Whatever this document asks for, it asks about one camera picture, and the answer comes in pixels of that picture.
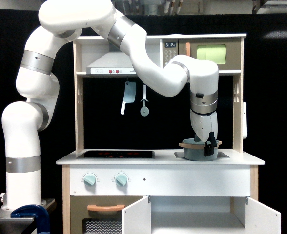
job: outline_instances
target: toy kitchen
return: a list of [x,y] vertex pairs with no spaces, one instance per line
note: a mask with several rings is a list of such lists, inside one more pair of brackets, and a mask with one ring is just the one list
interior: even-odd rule
[[128,56],[102,37],[74,41],[76,151],[57,161],[64,234],[281,233],[281,214],[258,202],[258,166],[265,162],[243,152],[245,37],[147,37],[148,56],[161,68],[184,54],[214,61],[220,78],[233,79],[232,148],[217,145],[212,160],[187,159],[188,150],[203,146],[179,142],[177,149],[164,150],[85,149],[84,121],[92,120],[84,119],[83,80],[136,73]]

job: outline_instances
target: blue clamp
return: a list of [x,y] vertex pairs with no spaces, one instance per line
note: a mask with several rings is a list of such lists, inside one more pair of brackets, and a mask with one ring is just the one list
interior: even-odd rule
[[11,218],[35,217],[38,234],[50,234],[49,214],[40,205],[21,206],[11,213]]

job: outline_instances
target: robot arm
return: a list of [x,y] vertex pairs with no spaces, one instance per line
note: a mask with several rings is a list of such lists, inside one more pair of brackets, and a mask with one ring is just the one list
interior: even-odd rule
[[7,208],[41,204],[40,143],[56,105],[59,83],[51,68],[57,51],[75,40],[82,28],[96,33],[130,56],[139,78],[161,95],[178,94],[187,82],[191,91],[191,124],[212,148],[217,137],[217,65],[178,55],[161,69],[148,57],[146,31],[117,11],[110,0],[49,0],[39,11],[41,27],[26,43],[17,76],[18,92],[26,102],[3,112],[6,145]]

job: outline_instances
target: black backdrop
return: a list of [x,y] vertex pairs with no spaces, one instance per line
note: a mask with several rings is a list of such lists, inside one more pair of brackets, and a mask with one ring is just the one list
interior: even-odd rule
[[[244,151],[266,161],[260,166],[259,201],[282,213],[287,234],[287,38],[268,38],[287,33],[287,14],[212,16],[131,16],[148,35],[247,33],[245,39],[244,101],[247,103],[248,138]],[[0,193],[5,192],[5,152],[1,128],[4,108],[24,100],[15,88],[25,42],[39,26],[37,12],[0,10]],[[84,29],[82,36],[94,35]],[[42,197],[55,198],[51,215],[52,234],[62,233],[62,167],[55,162],[75,150],[74,81],[72,44],[57,54],[53,73],[60,95],[50,126],[40,132]],[[220,78],[219,137],[223,148],[231,147],[231,90],[229,78]],[[150,115],[139,114],[141,83],[134,104],[119,114],[126,79],[84,81],[86,148],[177,148],[192,137],[188,118],[188,88],[167,99],[150,89]]]

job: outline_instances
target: copper handle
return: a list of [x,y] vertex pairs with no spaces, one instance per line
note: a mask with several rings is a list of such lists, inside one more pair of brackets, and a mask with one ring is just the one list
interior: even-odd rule
[[191,56],[190,42],[186,43],[187,56]]
[[116,205],[116,206],[89,205],[87,206],[88,211],[121,211],[124,208],[125,208],[125,205]]

